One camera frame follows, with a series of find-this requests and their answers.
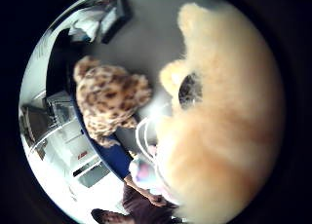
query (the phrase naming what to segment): teddy bear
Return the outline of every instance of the teddy bear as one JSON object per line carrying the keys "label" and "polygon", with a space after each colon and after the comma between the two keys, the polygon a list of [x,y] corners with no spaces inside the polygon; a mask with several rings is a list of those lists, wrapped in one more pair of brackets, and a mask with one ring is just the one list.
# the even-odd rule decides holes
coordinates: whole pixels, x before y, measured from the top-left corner
{"label": "teddy bear", "polygon": [[[278,64],[253,24],[234,6],[183,5],[177,17],[185,54],[160,82],[172,116],[157,124],[157,167],[191,222],[226,223],[265,184],[279,155],[285,97]],[[183,108],[186,79],[190,92]]]}
{"label": "teddy bear", "polygon": [[120,144],[108,136],[118,127],[137,126],[133,115],[151,97],[145,76],[129,74],[120,66],[101,65],[92,56],[76,62],[73,76],[77,104],[90,138],[105,148]]}

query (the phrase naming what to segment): orange fluffy plush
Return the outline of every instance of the orange fluffy plush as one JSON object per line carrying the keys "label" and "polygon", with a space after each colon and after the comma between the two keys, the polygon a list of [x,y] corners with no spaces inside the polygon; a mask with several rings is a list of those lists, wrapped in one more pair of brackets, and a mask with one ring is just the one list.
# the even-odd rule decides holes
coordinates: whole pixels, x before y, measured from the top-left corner
{"label": "orange fluffy plush", "polygon": [[[174,113],[157,126],[157,163],[186,218],[226,223],[274,166],[283,135],[283,85],[264,39],[236,8],[185,4],[177,21],[185,55],[160,73]],[[196,74],[201,96],[184,109],[178,93],[189,74]]]}

